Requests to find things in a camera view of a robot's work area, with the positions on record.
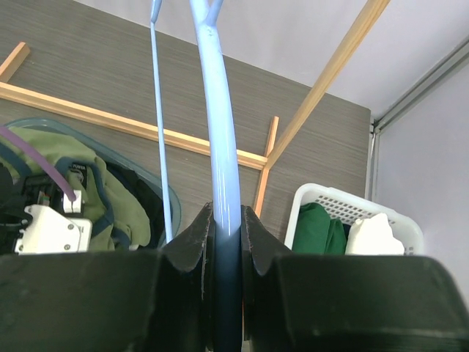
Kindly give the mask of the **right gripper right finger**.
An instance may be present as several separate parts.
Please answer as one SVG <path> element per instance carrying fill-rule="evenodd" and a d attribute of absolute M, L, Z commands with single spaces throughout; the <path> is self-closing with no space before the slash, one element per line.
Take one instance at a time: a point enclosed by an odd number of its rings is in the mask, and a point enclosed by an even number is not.
<path fill-rule="evenodd" d="M 240 235 L 251 350 L 468 349 L 468 309 L 437 260 L 298 254 L 246 206 Z"/>

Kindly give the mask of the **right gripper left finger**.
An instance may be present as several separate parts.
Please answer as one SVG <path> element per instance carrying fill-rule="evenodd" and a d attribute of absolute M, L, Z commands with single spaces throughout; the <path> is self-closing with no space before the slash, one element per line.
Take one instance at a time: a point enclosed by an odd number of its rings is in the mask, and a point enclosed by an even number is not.
<path fill-rule="evenodd" d="M 160 249 L 1 257 L 3 351 L 205 351 L 215 222 Z"/>

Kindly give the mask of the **olive green tank top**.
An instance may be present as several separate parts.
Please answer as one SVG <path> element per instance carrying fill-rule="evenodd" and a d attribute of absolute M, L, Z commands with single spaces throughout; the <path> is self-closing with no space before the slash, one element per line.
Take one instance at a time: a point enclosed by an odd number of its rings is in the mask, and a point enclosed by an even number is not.
<path fill-rule="evenodd" d="M 1 164 L 14 181 L 47 174 L 63 193 L 62 200 L 67 196 L 73 201 L 74 191 L 81 191 L 81 216 L 92 222 L 88 251 L 136 250 L 149 243 L 150 225 L 143 207 L 107 170 L 107 163 L 77 139 L 3 127 Z M 63 212 L 62 200 L 59 213 Z"/>

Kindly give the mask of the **light blue hanger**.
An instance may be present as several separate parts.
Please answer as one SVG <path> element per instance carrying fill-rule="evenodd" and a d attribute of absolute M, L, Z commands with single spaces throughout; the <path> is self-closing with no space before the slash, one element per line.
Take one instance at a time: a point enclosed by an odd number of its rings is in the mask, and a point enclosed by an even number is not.
<path fill-rule="evenodd" d="M 213 201 L 158 255 L 148 351 L 239 351 L 240 181 L 232 105 L 216 28 L 220 1 L 192 1 L 210 138 Z"/>

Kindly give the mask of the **navy maroon tank top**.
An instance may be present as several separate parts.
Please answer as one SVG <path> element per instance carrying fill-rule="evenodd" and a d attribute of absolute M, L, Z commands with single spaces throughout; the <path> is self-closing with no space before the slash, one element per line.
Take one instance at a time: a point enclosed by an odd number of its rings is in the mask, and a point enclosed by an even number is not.
<path fill-rule="evenodd" d="M 115 163 L 107 163 L 106 168 L 136 198 L 149 219 L 150 240 L 145 248 L 158 248 L 164 235 L 163 200 L 134 170 Z"/>

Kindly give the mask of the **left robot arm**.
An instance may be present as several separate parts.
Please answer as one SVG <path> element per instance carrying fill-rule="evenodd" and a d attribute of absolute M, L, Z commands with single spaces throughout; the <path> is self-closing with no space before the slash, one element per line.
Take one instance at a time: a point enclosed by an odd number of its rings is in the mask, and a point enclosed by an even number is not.
<path fill-rule="evenodd" d="M 12 254 L 21 230 L 32 223 L 25 208 L 46 205 L 58 209 L 63 193 L 47 174 L 30 175 L 13 180 L 7 167 L 1 164 L 1 255 Z"/>

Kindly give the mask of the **folded green garment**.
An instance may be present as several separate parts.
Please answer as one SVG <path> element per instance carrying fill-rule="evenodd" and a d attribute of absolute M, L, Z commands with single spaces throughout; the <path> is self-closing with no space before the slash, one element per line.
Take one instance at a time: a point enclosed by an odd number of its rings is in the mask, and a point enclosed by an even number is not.
<path fill-rule="evenodd" d="M 300 206 L 293 252 L 341 255 L 345 253 L 346 245 L 347 235 L 340 219 L 331 218 L 316 202 Z"/>

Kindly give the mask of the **folded white garment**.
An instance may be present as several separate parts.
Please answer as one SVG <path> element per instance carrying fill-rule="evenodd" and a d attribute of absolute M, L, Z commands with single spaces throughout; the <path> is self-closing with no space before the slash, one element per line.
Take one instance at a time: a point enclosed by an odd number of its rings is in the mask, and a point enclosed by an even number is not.
<path fill-rule="evenodd" d="M 358 219 L 351 226 L 345 254 L 403 255 L 404 245 L 397 240 L 384 213 L 368 219 Z"/>

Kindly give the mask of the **white plastic basket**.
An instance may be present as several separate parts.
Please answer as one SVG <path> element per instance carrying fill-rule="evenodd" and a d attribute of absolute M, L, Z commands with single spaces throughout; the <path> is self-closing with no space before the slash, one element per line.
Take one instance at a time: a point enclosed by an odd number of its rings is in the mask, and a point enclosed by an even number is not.
<path fill-rule="evenodd" d="M 424 254 L 424 235 L 410 217 L 346 191 L 316 183 L 306 183 L 295 192 L 284 239 L 286 247 L 292 248 L 300 207 L 311 202 L 320 204 L 331 218 L 338 218 L 348 225 L 357 219 L 367 219 L 378 213 L 384 213 L 388 217 L 394 237 L 402 242 L 405 254 L 419 256 Z"/>

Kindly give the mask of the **blue plastic tub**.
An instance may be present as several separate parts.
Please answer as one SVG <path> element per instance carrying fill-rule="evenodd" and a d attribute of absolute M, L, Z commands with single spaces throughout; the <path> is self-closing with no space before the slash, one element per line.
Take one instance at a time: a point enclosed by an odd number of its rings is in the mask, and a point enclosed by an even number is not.
<path fill-rule="evenodd" d="M 43 118 L 26 118 L 26 119 L 19 119 L 12 122 L 8 122 L 4 125 L 6 128 L 25 128 L 32 131 L 45 131 L 50 133 L 57 133 L 61 135 L 68 135 L 75 139 L 77 139 L 82 144 L 86 145 L 87 147 L 94 150 L 98 156 L 103 158 L 103 160 L 108 164 L 115 165 L 115 169 L 118 167 L 123 169 L 133 170 L 138 178 L 145 182 L 148 187 L 152 189 L 153 194 L 161 199 L 163 204 L 163 190 L 161 187 L 160 178 L 156 175 L 152 174 L 151 172 L 145 170 L 143 167 L 139 166 L 138 164 L 134 163 L 130 159 L 120 155 L 118 152 L 115 152 L 107 145 L 101 144 L 98 141 L 94 140 L 93 138 L 71 128 L 64 123 L 58 122 L 56 120 L 51 119 L 43 119 Z M 177 236 L 177 232 L 180 228 L 181 224 L 181 205 L 179 198 L 177 197 L 174 190 L 169 186 L 169 200 L 170 200 L 170 208 L 171 208 L 171 229 L 172 229 L 172 238 L 174 239 Z M 165 227 L 163 226 L 163 230 L 161 235 L 157 238 L 158 246 L 164 246 L 166 244 L 166 234 L 165 234 Z"/>

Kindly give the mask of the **wooden clothes rack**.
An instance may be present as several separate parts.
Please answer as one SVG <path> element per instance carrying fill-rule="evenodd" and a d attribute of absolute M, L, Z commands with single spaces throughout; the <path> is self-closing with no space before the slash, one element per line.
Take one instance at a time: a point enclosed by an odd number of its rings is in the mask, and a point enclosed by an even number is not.
<path fill-rule="evenodd" d="M 268 175 L 272 166 L 277 162 L 281 154 L 309 118 L 310 114 L 321 101 L 336 77 L 349 62 L 358 46 L 363 42 L 363 39 L 387 6 L 388 1 L 386 0 L 366 2 L 281 136 L 276 135 L 279 118 L 274 117 L 272 119 L 264 156 L 237 150 L 237 163 L 239 165 L 261 172 L 254 203 L 254 212 L 256 215 L 259 216 L 262 212 Z M 215 153 L 211 150 L 215 145 L 214 142 L 165 129 L 162 123 L 149 125 L 9 84 L 8 81 L 22 65 L 29 53 L 30 49 L 28 45 L 25 42 L 21 42 L 1 64 L 1 98 L 158 142 L 161 147 L 171 145 L 183 150 L 214 157 Z"/>

